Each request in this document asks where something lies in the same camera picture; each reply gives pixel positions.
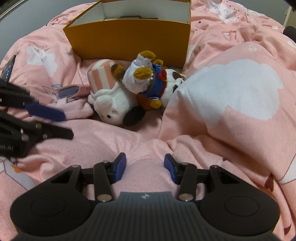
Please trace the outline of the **white cow plush toy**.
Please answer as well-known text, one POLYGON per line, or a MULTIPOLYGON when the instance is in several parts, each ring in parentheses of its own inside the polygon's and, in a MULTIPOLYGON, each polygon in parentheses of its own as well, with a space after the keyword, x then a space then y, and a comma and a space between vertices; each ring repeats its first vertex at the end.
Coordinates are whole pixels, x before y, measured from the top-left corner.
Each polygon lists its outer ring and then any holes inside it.
MULTIPOLYGON (((161 96, 161 107, 164 110, 173 92, 186 80, 185 76, 173 69, 166 69, 167 82, 161 96)), ((114 126, 133 126, 139 123, 150 109, 149 100, 142 95, 136 95, 119 82, 112 89, 101 89, 90 93, 88 102, 93 105, 104 123, 114 126)))

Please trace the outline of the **sailor dog plush toy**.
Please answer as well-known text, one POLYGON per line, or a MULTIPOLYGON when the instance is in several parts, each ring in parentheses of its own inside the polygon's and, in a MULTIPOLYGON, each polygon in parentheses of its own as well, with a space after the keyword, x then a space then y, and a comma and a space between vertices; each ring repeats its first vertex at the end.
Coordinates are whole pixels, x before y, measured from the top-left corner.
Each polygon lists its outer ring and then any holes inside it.
POLYGON ((157 59, 152 51, 141 51, 127 69, 113 64, 111 74, 130 92, 147 99, 149 102, 145 106, 149 109, 161 107, 161 96, 167 86, 167 73, 163 69, 163 61, 157 59))

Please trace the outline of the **pink rectangular case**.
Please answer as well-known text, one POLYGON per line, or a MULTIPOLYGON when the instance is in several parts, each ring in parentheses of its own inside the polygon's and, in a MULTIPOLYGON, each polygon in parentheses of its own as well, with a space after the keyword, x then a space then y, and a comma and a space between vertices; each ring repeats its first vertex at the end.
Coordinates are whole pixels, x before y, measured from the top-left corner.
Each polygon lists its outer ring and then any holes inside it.
POLYGON ((76 99, 83 98, 90 94, 90 86, 89 85, 67 85, 57 90, 57 99, 76 99))

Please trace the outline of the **black smartphone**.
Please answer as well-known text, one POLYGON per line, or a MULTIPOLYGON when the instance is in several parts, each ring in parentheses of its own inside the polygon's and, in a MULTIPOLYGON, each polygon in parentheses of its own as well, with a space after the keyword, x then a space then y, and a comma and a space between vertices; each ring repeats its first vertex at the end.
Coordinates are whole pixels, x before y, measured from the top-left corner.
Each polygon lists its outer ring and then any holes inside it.
POLYGON ((1 80, 3 80, 4 82, 9 82, 11 73, 13 71, 15 60, 16 60, 16 55, 13 55, 11 59, 7 62, 7 64, 4 66, 1 72, 1 80))

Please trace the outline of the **pink striped plush toy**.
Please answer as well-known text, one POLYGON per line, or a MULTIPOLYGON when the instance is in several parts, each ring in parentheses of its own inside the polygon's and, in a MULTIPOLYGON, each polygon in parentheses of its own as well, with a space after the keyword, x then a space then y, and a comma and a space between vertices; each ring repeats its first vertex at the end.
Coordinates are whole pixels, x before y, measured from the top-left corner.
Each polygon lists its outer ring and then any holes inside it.
POLYGON ((111 66, 115 64, 113 60, 102 59, 92 63, 87 72, 88 82, 93 93, 101 89, 112 89, 116 80, 111 74, 111 66))

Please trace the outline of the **pink printed bed duvet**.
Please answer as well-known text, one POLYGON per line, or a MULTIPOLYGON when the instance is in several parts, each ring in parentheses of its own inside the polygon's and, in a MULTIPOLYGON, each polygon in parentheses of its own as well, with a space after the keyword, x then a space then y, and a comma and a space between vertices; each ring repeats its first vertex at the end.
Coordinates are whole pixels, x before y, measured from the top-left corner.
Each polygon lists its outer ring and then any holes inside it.
POLYGON ((163 115, 149 111, 127 130, 90 118, 86 99, 58 100, 56 90, 87 84, 92 61, 73 53, 62 28, 88 8, 70 8, 15 42, 2 64, 17 55, 11 82, 40 102, 65 111, 74 139, 36 144, 23 159, 1 158, 1 240, 17 232, 12 202, 66 167, 92 167, 126 153, 127 167, 113 192, 177 192, 164 168, 179 162, 219 165, 272 195, 280 206, 274 230, 295 237, 295 43, 282 26, 231 1, 192 1, 186 81, 163 115))

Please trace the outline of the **orange cardboard storage box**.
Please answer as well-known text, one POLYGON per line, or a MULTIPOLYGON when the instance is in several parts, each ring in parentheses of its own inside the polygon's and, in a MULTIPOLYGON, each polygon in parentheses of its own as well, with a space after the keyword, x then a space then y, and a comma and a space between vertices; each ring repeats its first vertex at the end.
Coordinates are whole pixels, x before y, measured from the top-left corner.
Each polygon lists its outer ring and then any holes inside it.
POLYGON ((139 52, 149 50, 166 66, 182 68, 190 18, 190 1, 98 1, 63 30, 81 59, 133 61, 139 52), (134 15, 158 20, 119 18, 134 15))

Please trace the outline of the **dark grey flat box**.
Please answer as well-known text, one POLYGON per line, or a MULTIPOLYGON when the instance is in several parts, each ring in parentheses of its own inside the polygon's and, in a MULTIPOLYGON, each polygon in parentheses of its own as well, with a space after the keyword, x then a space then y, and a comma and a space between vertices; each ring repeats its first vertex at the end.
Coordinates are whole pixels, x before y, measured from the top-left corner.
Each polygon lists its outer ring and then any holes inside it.
POLYGON ((134 16, 121 16, 120 19, 151 19, 151 20, 158 20, 158 18, 151 18, 151 17, 143 17, 140 15, 134 15, 134 16))

